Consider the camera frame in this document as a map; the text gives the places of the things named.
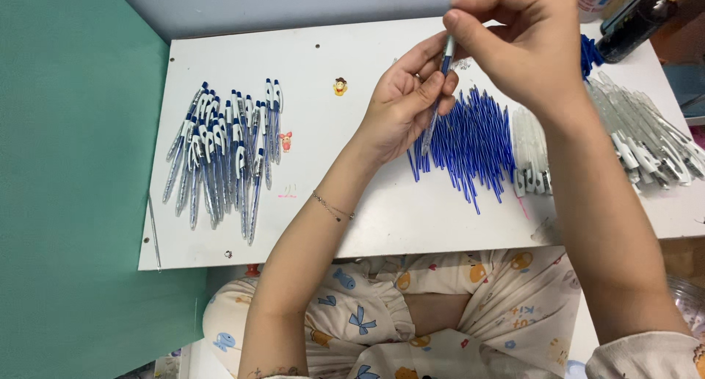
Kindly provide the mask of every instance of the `person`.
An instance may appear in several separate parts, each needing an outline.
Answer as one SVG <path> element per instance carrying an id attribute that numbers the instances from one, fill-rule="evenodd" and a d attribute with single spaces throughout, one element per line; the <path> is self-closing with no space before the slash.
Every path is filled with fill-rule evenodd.
<path id="1" fill-rule="evenodd" d="M 447 32 L 382 75 L 260 278 L 216 293 L 203 322 L 216 356 L 241 379 L 560 378 L 582 286 L 601 344 L 588 378 L 705 377 L 705 347 L 582 85 L 577 0 L 451 5 Z M 388 257 L 376 276 L 365 260 L 331 265 L 376 171 L 418 138 L 437 98 L 439 113 L 454 104 L 458 76 L 438 71 L 446 33 L 541 122 L 565 247 Z"/>

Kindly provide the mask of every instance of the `fish print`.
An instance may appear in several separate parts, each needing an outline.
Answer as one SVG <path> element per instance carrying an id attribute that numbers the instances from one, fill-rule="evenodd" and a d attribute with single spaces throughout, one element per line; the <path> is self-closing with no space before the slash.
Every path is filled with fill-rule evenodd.
<path id="1" fill-rule="evenodd" d="M 318 303 L 321 303 L 322 305 L 335 306 L 336 297 L 333 295 L 328 295 L 325 299 L 318 298 Z"/>
<path id="2" fill-rule="evenodd" d="M 213 344 L 217 348 L 219 348 L 222 351 L 224 351 L 225 353 L 227 353 L 228 347 L 235 347 L 235 339 L 233 338 L 232 335 L 225 333 L 225 332 L 221 332 L 218 334 L 218 336 L 216 337 L 216 341 L 213 342 Z"/>
<path id="3" fill-rule="evenodd" d="M 367 328 L 375 328 L 377 326 L 377 324 L 376 324 L 377 320 L 372 320 L 370 322 L 363 323 L 362 321 L 364 320 L 364 317 L 365 317 L 365 310 L 362 306 L 358 305 L 357 306 L 357 315 L 351 314 L 350 320 L 348 320 L 348 322 L 350 324 L 357 325 L 359 327 L 359 334 L 360 335 L 367 335 Z"/>
<path id="4" fill-rule="evenodd" d="M 372 372 L 367 372 L 369 369 L 372 368 L 369 365 L 360 365 L 359 369 L 357 370 L 357 376 L 355 376 L 355 379 L 377 379 L 379 378 L 379 375 L 372 373 Z"/>
<path id="5" fill-rule="evenodd" d="M 335 273 L 333 273 L 333 278 L 337 279 L 340 282 L 340 285 L 344 286 L 347 289 L 353 289 L 355 288 L 355 279 L 353 279 L 350 275 L 346 275 L 343 273 L 342 268 L 338 268 Z"/>

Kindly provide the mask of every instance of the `pajamas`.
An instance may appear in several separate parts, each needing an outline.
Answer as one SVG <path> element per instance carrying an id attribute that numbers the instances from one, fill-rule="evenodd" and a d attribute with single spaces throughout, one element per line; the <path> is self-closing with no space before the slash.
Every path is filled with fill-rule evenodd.
<path id="1" fill-rule="evenodd" d="M 256 285 L 255 278 L 226 284 L 204 314 L 205 337 L 234 376 Z M 430 292 L 472 297 L 457 331 L 415 338 L 403 294 Z M 326 379 L 451 378 L 478 365 L 501 377 L 512 366 L 536 371 L 532 378 L 562 377 L 579 294 L 562 247 L 387 257 L 375 279 L 365 260 L 332 265 L 305 315 L 309 372 Z"/>

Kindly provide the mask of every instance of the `white table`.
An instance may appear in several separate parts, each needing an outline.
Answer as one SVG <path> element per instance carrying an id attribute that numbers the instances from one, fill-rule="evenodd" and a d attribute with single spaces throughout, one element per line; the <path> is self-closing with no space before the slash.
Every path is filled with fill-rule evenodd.
<path id="1" fill-rule="evenodd" d="M 334 25 L 174 40 L 164 87 L 162 115 L 156 141 L 150 193 L 163 268 L 226 266 L 264 262 L 276 240 L 318 185 L 361 121 L 377 80 L 394 58 L 419 41 L 443 29 L 440 18 Z M 599 38 L 598 24 L 583 25 L 582 32 Z M 676 127 L 688 132 L 673 92 L 657 57 L 647 42 L 618 65 L 601 68 L 618 85 L 646 93 Z M 497 101 L 509 100 L 473 63 L 458 70 L 459 88 L 473 84 L 487 89 Z M 239 216 L 225 216 L 216 231 L 200 198 L 196 231 L 188 224 L 188 208 L 174 215 L 175 194 L 161 203 L 169 163 L 164 158 L 182 122 L 194 92 L 202 81 L 221 96 L 223 104 L 235 88 L 254 99 L 264 97 L 266 77 L 282 83 L 284 112 L 281 131 L 293 132 L 291 151 L 281 165 L 273 166 L 272 190 L 263 189 L 254 243 L 248 247 L 240 235 Z M 348 91 L 333 94 L 335 79 L 344 77 Z M 432 169 L 415 183 L 403 155 L 383 167 L 367 187 L 350 223 L 338 257 L 451 250 L 513 248 L 560 243 L 550 227 L 556 212 L 545 195 L 523 198 L 528 219 L 509 184 L 499 204 L 493 192 L 479 187 L 481 215 L 461 192 L 451 187 L 448 174 Z M 705 216 L 705 183 L 676 187 L 641 202 L 660 239 L 705 234 L 696 220 Z M 154 240 L 147 210 L 140 254 L 140 270 L 156 269 Z M 228 257 L 226 251 L 232 252 Z"/>

